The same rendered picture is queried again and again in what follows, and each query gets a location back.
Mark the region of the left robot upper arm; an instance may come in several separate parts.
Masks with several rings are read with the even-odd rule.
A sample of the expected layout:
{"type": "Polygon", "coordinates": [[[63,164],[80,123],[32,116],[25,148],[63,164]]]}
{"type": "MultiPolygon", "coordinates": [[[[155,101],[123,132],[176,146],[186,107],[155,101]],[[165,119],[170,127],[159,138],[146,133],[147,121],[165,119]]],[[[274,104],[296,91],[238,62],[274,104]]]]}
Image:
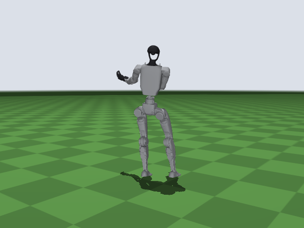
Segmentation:
{"type": "Polygon", "coordinates": [[[138,82],[138,77],[139,77],[139,74],[140,74],[140,71],[141,71],[141,67],[142,67],[142,65],[136,65],[136,67],[133,70],[133,76],[132,76],[132,79],[133,79],[132,83],[133,84],[138,82]]]}

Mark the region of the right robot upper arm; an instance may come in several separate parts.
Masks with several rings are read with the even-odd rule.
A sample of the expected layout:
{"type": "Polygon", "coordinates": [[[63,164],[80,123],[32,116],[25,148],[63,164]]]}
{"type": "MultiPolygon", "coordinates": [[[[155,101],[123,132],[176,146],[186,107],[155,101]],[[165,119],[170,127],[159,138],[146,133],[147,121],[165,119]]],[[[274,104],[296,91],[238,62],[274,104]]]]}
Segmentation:
{"type": "Polygon", "coordinates": [[[170,76],[170,69],[168,67],[162,67],[162,82],[161,82],[161,89],[165,89],[165,86],[168,82],[170,76]]]}

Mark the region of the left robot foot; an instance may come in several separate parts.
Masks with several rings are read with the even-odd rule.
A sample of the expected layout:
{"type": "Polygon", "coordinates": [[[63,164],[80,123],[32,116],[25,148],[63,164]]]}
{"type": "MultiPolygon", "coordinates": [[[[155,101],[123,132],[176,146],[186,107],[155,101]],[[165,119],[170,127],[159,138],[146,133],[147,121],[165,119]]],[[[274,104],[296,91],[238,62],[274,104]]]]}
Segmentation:
{"type": "Polygon", "coordinates": [[[142,171],[141,177],[147,177],[147,176],[152,176],[152,174],[149,171],[147,172],[146,170],[142,171]]]}

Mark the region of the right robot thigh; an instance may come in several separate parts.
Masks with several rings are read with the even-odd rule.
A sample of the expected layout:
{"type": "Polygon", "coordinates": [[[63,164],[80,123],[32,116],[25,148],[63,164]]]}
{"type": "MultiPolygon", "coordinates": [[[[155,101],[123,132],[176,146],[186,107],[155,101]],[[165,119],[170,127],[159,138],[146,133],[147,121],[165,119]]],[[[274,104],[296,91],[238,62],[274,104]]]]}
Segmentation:
{"type": "Polygon", "coordinates": [[[172,135],[172,127],[171,127],[171,121],[168,115],[168,112],[164,108],[155,108],[155,115],[158,120],[160,120],[161,127],[163,129],[163,132],[165,134],[165,139],[163,140],[163,144],[166,147],[169,146],[169,139],[173,139],[172,135]]]}

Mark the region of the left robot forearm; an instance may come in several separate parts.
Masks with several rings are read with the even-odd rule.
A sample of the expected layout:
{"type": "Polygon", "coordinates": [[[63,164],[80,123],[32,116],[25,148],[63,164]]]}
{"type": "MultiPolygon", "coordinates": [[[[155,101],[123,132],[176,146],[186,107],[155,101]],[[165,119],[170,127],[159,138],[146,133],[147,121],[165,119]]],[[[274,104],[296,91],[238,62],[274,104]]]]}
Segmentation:
{"type": "Polygon", "coordinates": [[[132,77],[128,77],[128,79],[124,79],[125,80],[125,82],[127,83],[127,84],[131,84],[131,85],[133,85],[133,79],[132,79],[132,77]]]}

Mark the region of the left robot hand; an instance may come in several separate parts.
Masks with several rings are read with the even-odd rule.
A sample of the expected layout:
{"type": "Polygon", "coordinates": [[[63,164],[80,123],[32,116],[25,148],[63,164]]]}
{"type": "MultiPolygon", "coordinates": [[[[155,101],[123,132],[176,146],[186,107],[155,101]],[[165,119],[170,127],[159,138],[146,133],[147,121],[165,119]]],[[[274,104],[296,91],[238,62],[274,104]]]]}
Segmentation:
{"type": "Polygon", "coordinates": [[[128,77],[127,77],[127,76],[123,76],[123,75],[121,75],[120,71],[117,71],[116,73],[117,73],[117,77],[118,77],[118,79],[119,79],[119,80],[122,80],[122,81],[124,81],[124,82],[125,82],[125,80],[124,80],[124,79],[128,79],[128,77]]]}

